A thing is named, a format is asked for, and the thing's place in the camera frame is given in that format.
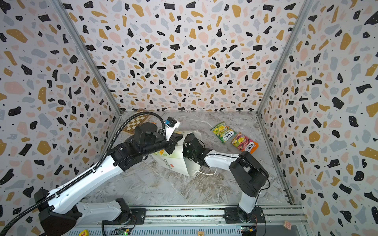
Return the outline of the green Fox's candy packet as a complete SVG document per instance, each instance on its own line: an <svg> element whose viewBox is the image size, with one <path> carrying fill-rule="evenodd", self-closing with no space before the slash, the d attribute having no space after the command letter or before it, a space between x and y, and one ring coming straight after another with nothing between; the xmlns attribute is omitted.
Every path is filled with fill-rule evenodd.
<svg viewBox="0 0 378 236"><path fill-rule="evenodd" d="M223 144L236 135L235 131L230 128L225 122L217 124L211 129L211 131Z"/></svg>

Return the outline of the white paper bag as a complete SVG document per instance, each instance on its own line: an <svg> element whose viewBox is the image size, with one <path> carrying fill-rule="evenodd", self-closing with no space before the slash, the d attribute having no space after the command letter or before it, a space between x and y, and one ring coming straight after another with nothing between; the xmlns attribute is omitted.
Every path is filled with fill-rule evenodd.
<svg viewBox="0 0 378 236"><path fill-rule="evenodd" d="M176 173L194 177L197 173L202 173L200 171L200 165L196 162L189 160L187 157L184 156L184 141L187 136L193 134L196 138L200 141L202 140L202 135L199 131L179 131L179 134L183 135L183 139L181 139L175 147L175 150L172 154L168 154L167 151L164 149L158 152L151 154L154 160L162 167L174 171ZM205 175L214 175L217 172L217 167L215 167L214 173L205 174Z"/></svg>

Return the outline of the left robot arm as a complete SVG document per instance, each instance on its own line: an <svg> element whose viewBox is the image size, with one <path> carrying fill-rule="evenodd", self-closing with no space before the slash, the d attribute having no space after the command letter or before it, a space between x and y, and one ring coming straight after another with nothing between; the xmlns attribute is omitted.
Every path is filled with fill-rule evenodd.
<svg viewBox="0 0 378 236"><path fill-rule="evenodd" d="M80 224L104 222L123 224L135 222L131 209L124 199L108 203L85 204L81 200L104 182L138 164L150 154L166 150L173 153L183 135L175 133L180 122L169 117L164 131L153 123L135 128L134 135L112 148L99 167L91 167L65 184L51 191L42 189L34 198L39 203L40 224L48 236L61 236Z"/></svg>

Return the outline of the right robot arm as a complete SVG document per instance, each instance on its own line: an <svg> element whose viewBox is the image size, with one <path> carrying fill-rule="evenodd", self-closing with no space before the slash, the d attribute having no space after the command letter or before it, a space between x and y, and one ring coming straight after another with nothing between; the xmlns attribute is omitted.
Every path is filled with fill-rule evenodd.
<svg viewBox="0 0 378 236"><path fill-rule="evenodd" d="M199 166L230 171L242 191L241 200L236 208L236 216L230 213L226 219L249 223L255 219L254 210L258 197L269 183L269 174L248 151L240 154L226 154L206 148L193 133L186 136L183 144L184 158Z"/></svg>

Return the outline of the orange Fox's fruits packet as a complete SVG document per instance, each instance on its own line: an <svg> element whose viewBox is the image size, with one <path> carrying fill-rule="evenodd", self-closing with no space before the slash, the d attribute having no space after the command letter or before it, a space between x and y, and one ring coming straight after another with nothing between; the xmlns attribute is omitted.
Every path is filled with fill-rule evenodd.
<svg viewBox="0 0 378 236"><path fill-rule="evenodd" d="M247 151L250 154L254 153L259 147L257 142L242 133L238 133L231 143L240 151Z"/></svg>

